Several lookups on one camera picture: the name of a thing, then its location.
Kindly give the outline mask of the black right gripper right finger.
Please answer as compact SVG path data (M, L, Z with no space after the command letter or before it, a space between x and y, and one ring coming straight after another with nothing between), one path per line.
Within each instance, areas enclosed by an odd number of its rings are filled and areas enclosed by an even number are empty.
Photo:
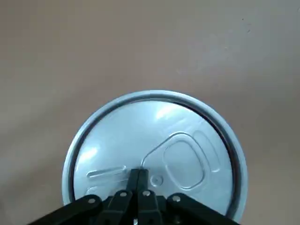
M237 222L183 193L165 198L148 189L148 170L137 169L140 225L236 225Z

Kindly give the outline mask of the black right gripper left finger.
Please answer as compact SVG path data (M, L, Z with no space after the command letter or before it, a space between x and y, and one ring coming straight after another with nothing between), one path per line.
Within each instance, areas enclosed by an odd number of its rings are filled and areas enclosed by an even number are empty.
M33 222L31 225L121 225L130 218L130 204L137 188L140 169L132 169L127 186L102 200L85 195Z

